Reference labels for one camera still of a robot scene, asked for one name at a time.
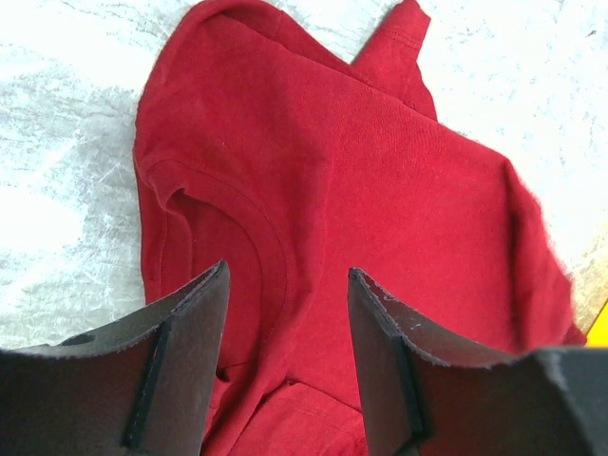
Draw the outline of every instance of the white surface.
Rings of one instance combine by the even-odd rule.
[[[0,346],[57,343],[143,304],[138,97],[194,1],[0,4]],[[390,0],[279,0],[349,61]],[[608,2],[422,0],[440,121],[539,196],[587,327],[608,297]]]

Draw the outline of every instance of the white marble surface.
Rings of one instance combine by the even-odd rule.
[[[0,4],[0,346],[56,343],[143,303],[136,103],[194,0]],[[350,60],[394,0],[276,0]],[[608,297],[608,2],[422,0],[440,121],[543,203],[588,327]]]

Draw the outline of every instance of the yellow object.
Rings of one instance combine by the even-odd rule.
[[[587,347],[608,347],[608,301],[587,334]]]

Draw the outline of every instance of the red t-shirt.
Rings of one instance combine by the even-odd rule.
[[[266,3],[208,0],[162,51],[134,146],[146,301],[232,271],[205,454],[366,454],[349,267],[497,349],[584,340],[511,163],[437,123],[427,26],[406,0],[347,65]]]

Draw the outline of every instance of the red shirt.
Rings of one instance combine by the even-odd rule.
[[[146,301],[221,258],[233,278],[205,454],[366,454],[349,267],[497,349],[584,340],[511,163],[437,123],[427,26],[406,0],[350,66],[266,3],[207,0],[162,51],[134,146]]]

